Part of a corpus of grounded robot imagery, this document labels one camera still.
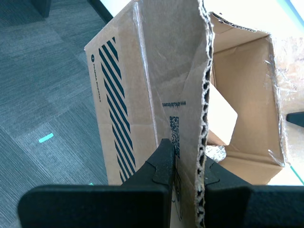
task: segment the white surface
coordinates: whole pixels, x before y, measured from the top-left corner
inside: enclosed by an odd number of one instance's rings
[[[304,1],[303,0],[290,0],[296,11],[300,14],[301,18],[304,20]]]
[[[204,2],[207,11],[222,13],[223,18],[244,27],[275,35],[299,33],[298,27],[277,0],[204,0]]]
[[[100,0],[113,17],[121,11],[130,0]]]
[[[290,167],[283,168],[273,179],[270,180],[268,185],[303,186]]]

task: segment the qr code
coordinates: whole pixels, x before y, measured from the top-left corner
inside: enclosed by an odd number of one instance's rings
[[[174,146],[174,153],[180,157],[180,118],[178,116],[170,116],[170,127],[172,135],[172,144]]]

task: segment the cardboard box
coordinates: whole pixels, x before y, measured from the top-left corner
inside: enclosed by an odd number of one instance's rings
[[[174,144],[180,201],[172,203],[171,227],[203,226],[213,60],[214,84],[238,114],[221,164],[266,184],[284,160],[271,39],[211,19],[215,39],[201,1],[134,0],[85,47],[109,184],[133,175],[162,138]]]

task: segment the gray carpet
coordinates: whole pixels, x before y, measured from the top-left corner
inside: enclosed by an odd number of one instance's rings
[[[1,228],[35,186],[107,184],[84,52],[104,25],[86,0],[0,0]]]

